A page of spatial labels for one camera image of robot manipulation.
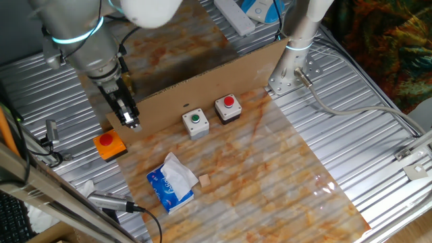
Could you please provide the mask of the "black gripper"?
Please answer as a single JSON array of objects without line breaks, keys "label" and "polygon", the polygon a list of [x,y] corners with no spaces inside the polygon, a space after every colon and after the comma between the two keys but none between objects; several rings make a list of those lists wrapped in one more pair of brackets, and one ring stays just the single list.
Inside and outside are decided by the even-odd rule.
[{"label": "black gripper", "polygon": [[139,110],[132,104],[132,95],[122,79],[103,83],[99,86],[101,94],[116,115],[121,115],[124,125],[135,132],[142,130]]}]

